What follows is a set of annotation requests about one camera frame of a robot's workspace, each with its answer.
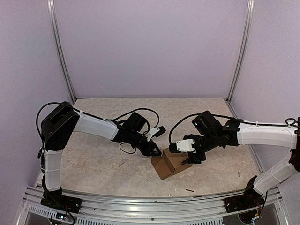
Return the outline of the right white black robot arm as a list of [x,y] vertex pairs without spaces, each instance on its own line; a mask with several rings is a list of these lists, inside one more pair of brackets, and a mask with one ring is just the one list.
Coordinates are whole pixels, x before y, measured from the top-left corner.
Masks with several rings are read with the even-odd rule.
[[187,135],[175,143],[175,149],[187,153],[186,164],[200,164],[206,153],[216,147],[250,146],[258,159],[266,159],[271,149],[268,167],[252,177],[241,195],[225,199],[227,212],[263,206],[267,192],[300,172],[300,120],[288,118],[283,123],[251,122],[228,118],[225,124],[216,115],[204,111],[197,115],[192,124],[199,135]]

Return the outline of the brown cardboard box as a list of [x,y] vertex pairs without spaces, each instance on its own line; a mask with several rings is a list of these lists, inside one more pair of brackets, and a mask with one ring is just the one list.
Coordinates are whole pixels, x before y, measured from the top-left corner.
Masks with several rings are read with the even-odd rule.
[[151,164],[161,180],[174,176],[190,167],[191,164],[182,164],[188,159],[187,153],[171,153],[168,148],[162,151],[161,156],[151,158]]

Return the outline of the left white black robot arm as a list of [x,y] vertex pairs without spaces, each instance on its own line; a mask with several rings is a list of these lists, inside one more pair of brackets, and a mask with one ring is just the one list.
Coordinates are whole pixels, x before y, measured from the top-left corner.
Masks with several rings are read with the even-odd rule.
[[55,102],[54,108],[42,121],[36,116],[36,128],[42,146],[38,153],[41,163],[41,204],[65,213],[79,213],[82,200],[66,196],[61,186],[61,158],[63,150],[76,134],[91,135],[114,143],[129,144],[143,156],[161,156],[162,151],[153,141],[166,132],[157,120],[154,126],[133,109],[113,119],[105,119],[77,108],[69,102]]

